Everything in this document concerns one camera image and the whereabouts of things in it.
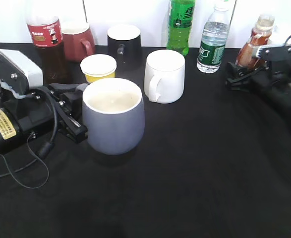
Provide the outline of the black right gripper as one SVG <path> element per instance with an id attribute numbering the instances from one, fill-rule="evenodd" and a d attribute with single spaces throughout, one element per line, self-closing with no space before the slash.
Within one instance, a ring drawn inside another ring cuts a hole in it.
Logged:
<path id="1" fill-rule="evenodd" d="M 274 62 L 280 71 L 267 67 L 248 69 L 235 63 L 226 64 L 226 87 L 235 91 L 254 91 L 278 109 L 291 109 L 291 61 Z"/>

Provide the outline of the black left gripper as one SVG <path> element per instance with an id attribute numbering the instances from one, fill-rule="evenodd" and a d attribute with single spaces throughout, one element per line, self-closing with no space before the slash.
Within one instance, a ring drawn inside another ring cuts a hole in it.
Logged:
<path id="1" fill-rule="evenodd" d="M 87 127 L 77 122 L 81 117 L 82 92 L 89 84 L 52 83 L 16 99 L 0 88 L 2 108 L 8 112 L 18 135 L 41 135 L 52 131 L 62 133 L 75 143 L 87 139 Z"/>

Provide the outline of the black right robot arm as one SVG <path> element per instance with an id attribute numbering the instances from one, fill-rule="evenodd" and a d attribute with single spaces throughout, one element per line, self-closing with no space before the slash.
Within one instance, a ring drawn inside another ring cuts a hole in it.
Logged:
<path id="1" fill-rule="evenodd" d="M 291 132 L 291 60 L 267 61 L 256 69 L 228 62 L 225 78 L 228 89 L 260 97 L 284 119 Z"/>

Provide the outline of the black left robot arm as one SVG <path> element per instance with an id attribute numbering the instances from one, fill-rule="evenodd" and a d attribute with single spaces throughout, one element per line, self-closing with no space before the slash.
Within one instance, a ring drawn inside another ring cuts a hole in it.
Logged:
<path id="1" fill-rule="evenodd" d="M 87 127 L 78 119 L 82 110 L 82 95 L 88 85 L 52 83 L 29 89 L 22 95 L 7 85 L 1 87 L 0 154 L 6 154 L 36 138 L 52 132 L 49 141 L 38 149 L 45 158 L 54 146 L 58 132 L 75 143 L 85 140 Z"/>

